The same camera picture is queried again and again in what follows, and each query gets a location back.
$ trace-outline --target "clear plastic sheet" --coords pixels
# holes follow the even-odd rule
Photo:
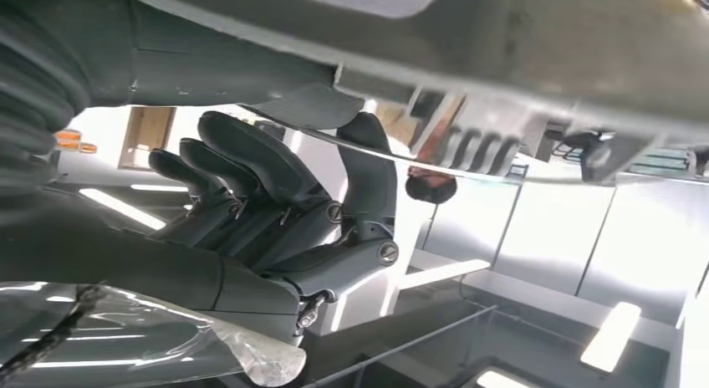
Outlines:
[[[47,334],[76,285],[0,283],[0,364]],[[294,379],[305,352],[235,324],[104,286],[74,334],[10,386],[140,387],[244,372],[261,386]]]

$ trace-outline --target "light fixture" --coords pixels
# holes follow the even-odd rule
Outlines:
[[[106,335],[106,336],[74,336],[67,340],[129,340],[133,338],[145,338],[145,335]],[[22,342],[37,342],[39,338],[27,338]]]
[[[142,223],[143,225],[146,225],[147,227],[150,227],[152,229],[158,230],[162,229],[165,227],[165,223],[155,217],[153,217],[150,214],[147,214],[133,206],[130,206],[121,200],[109,196],[108,194],[96,190],[96,189],[81,189],[79,190],[79,193],[83,194],[84,196],[87,196],[91,200],[94,200],[95,202],[98,202],[100,204],[103,204],[107,206],[108,208],[120,212],[121,214],[127,216],[128,218],[134,219],[137,222]]]
[[[482,388],[532,388],[495,370],[488,370],[477,377],[476,383]]]
[[[39,292],[40,290],[42,290],[42,287],[44,287],[44,285],[46,285],[46,284],[47,284],[46,282],[35,282],[35,283],[31,283],[29,285],[23,285],[23,286],[8,286],[6,288],[0,288],[0,292],[2,292],[4,290],[31,290],[34,292]]]
[[[490,263],[487,261],[470,260],[427,269],[424,271],[419,271],[418,273],[408,273],[402,276],[399,280],[399,289],[414,288],[415,286],[421,286],[427,283],[457,277],[466,273],[480,271],[481,269],[485,269],[487,267],[490,267]]]
[[[640,307],[620,302],[610,310],[598,334],[581,355],[581,361],[596,369],[612,372],[640,319]]]
[[[62,303],[73,303],[72,298],[67,298],[66,296],[50,296],[47,298],[48,302],[62,302]]]
[[[130,188],[144,191],[188,191],[186,186],[130,185]]]
[[[33,365],[33,369],[53,369],[56,367],[97,367],[104,365],[135,365],[139,359],[130,360],[86,360],[86,361],[47,361]]]

